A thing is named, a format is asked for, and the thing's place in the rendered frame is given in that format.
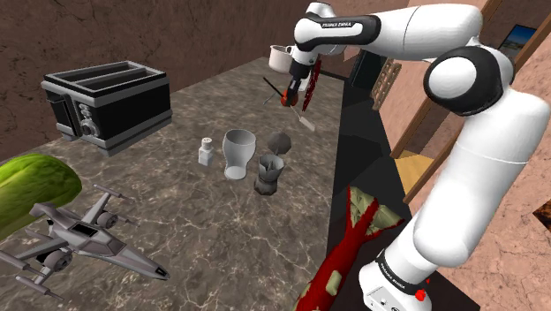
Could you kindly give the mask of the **white mug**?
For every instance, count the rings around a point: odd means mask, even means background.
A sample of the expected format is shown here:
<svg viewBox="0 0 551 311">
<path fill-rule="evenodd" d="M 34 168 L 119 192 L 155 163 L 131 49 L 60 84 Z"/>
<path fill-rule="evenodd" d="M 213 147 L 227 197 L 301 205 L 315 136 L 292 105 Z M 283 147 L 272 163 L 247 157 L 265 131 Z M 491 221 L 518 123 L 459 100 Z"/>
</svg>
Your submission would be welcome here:
<svg viewBox="0 0 551 311">
<path fill-rule="evenodd" d="M 288 73 L 293 60 L 291 56 L 293 49 L 293 46 L 271 45 L 268 60 L 269 67 L 276 72 Z"/>
</svg>

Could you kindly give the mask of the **black and silver toaster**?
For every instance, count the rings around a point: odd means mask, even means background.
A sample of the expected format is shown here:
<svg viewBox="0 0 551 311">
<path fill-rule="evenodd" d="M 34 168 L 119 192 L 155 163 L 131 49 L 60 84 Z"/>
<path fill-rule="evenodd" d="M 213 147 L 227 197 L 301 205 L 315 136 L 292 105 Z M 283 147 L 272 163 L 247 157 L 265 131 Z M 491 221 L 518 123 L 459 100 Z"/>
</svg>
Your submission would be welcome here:
<svg viewBox="0 0 551 311">
<path fill-rule="evenodd" d="M 105 156 L 171 123 L 167 74 L 132 61 L 49 73 L 41 86 L 63 138 L 87 141 Z"/>
</svg>

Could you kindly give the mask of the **black-handled spatula with white blade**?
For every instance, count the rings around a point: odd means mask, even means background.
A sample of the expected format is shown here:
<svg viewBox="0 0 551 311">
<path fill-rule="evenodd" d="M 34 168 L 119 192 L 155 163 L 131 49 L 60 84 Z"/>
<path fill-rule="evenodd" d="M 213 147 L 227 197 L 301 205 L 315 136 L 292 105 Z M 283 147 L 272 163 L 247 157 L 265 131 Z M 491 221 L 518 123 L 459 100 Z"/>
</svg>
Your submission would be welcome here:
<svg viewBox="0 0 551 311">
<path fill-rule="evenodd" d="M 275 91 L 275 94 L 278 94 L 281 98 L 283 98 L 283 94 L 266 78 L 263 77 L 263 80 Z M 298 121 L 304 125 L 306 128 L 308 128 L 310 131 L 315 131 L 315 125 L 312 124 L 310 121 L 305 119 L 303 116 L 301 116 L 293 106 L 291 106 L 291 110 L 294 112 L 294 114 L 297 116 Z"/>
</svg>

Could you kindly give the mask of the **white glass cup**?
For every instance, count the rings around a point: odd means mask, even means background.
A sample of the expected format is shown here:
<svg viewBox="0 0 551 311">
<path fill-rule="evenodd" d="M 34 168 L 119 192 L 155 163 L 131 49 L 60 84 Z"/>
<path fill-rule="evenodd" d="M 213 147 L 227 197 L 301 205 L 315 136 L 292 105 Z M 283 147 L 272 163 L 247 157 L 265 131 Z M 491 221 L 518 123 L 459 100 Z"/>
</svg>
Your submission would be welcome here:
<svg viewBox="0 0 551 311">
<path fill-rule="evenodd" d="M 246 166 L 256 149 L 256 137 L 245 129 L 231 129 L 223 139 L 223 155 L 226 165 L 224 175 L 228 179 L 240 180 L 246 176 Z"/>
</svg>

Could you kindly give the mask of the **grey moka pot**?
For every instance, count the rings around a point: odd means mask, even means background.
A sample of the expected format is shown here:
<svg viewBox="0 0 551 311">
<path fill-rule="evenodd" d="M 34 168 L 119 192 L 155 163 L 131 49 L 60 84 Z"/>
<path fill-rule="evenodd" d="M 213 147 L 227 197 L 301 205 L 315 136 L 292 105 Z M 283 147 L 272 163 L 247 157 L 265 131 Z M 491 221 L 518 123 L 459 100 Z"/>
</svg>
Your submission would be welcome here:
<svg viewBox="0 0 551 311">
<path fill-rule="evenodd" d="M 285 163 L 280 155 L 291 149 L 291 137 L 282 131 L 272 132 L 268 136 L 270 154 L 259 158 L 259 171 L 254 181 L 254 190 L 260 195 L 272 195 L 277 191 L 277 180 Z"/>
</svg>

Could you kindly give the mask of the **green lettuce leaf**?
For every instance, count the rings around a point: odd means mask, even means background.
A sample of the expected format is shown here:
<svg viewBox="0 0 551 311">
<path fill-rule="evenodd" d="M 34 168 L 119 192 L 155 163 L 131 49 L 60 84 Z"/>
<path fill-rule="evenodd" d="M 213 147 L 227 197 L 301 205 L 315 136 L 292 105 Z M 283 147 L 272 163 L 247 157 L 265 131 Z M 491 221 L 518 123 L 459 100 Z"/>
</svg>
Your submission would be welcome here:
<svg viewBox="0 0 551 311">
<path fill-rule="evenodd" d="M 0 241 L 36 220 L 34 204 L 62 207 L 81 190 L 77 173 L 50 155 L 27 154 L 0 165 Z"/>
</svg>

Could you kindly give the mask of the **grey toy space fighter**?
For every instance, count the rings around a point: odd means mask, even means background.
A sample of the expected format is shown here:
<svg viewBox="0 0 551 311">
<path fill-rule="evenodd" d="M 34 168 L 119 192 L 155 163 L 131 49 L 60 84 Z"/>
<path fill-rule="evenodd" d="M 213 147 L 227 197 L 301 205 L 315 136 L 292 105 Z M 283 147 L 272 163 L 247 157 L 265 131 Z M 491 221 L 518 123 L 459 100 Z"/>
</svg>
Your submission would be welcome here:
<svg viewBox="0 0 551 311">
<path fill-rule="evenodd" d="M 0 251 L 0 261 L 36 275 L 33 279 L 17 275 L 15 279 L 18 282 L 43 295 L 63 300 L 43 283 L 52 274 L 67 268 L 74 254 L 103 260 L 146 277 L 160 280 L 170 278 L 169 272 L 161 264 L 149 259 L 141 251 L 127 245 L 109 232 L 109 229 L 118 221 L 132 225 L 136 223 L 127 217 L 104 209 L 110 198 L 123 199 L 125 197 L 123 194 L 101 185 L 97 185 L 96 188 L 103 191 L 103 196 L 84 216 L 79 216 L 68 209 L 57 208 L 51 202 L 33 205 L 30 215 L 35 217 L 46 215 L 49 233 L 43 235 L 30 230 L 26 230 L 26 233 L 41 239 L 42 243 L 17 255 Z"/>
</svg>

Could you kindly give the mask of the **small white salt shaker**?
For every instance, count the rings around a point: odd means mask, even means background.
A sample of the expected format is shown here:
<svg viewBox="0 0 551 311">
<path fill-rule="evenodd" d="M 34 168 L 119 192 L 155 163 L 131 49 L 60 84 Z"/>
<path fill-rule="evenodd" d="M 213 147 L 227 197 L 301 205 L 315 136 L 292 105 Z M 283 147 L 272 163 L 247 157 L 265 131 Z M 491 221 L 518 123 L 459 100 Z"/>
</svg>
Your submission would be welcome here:
<svg viewBox="0 0 551 311">
<path fill-rule="evenodd" d="M 209 137 L 205 137 L 201 140 L 201 146 L 199 148 L 198 163 L 204 166 L 210 166 L 213 162 L 214 147 L 213 140 Z"/>
</svg>

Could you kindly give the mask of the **wooden chair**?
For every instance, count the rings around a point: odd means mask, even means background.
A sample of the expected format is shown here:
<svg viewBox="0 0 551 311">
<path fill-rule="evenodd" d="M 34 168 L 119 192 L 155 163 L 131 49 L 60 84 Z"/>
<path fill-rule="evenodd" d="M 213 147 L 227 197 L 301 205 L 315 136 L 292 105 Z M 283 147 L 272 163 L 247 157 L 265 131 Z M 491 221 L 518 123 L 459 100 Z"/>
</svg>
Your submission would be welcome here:
<svg viewBox="0 0 551 311">
<path fill-rule="evenodd" d="M 389 94 L 396 81 L 396 77 L 402 68 L 401 64 L 395 64 L 392 58 L 387 58 L 381 72 L 374 83 L 371 91 L 371 97 L 374 100 L 373 110 L 379 110 Z"/>
</svg>

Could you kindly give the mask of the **black robot stand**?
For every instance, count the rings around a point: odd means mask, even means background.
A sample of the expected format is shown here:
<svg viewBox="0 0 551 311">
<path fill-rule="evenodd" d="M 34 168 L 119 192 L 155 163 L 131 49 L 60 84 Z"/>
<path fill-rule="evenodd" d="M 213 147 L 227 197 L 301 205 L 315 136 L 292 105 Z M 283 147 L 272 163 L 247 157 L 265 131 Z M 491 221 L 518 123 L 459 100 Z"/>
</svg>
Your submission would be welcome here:
<svg viewBox="0 0 551 311">
<path fill-rule="evenodd" d="M 340 242 L 345 232 L 346 187 L 356 186 L 376 197 L 404 220 L 411 220 L 411 211 L 403 203 L 404 190 L 393 158 L 389 156 L 388 139 L 378 112 L 372 110 L 370 94 L 361 88 L 343 85 L 343 100 L 336 153 L 336 172 L 328 227 L 327 249 Z M 359 288 L 360 268 L 404 229 L 403 225 L 384 231 L 359 251 L 343 290 L 331 311 L 370 311 L 363 304 Z"/>
</svg>

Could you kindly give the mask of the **framed wall picture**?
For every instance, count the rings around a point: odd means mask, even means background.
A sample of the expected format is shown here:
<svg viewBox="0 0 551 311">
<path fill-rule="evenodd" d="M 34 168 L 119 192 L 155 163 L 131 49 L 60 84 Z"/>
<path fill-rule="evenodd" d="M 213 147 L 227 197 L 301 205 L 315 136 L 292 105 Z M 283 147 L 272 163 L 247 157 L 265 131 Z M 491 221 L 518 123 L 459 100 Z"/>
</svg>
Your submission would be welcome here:
<svg viewBox="0 0 551 311">
<path fill-rule="evenodd" d="M 498 50 L 512 61 L 515 60 L 525 44 L 535 34 L 536 28 L 514 25 L 507 37 L 503 40 Z"/>
</svg>

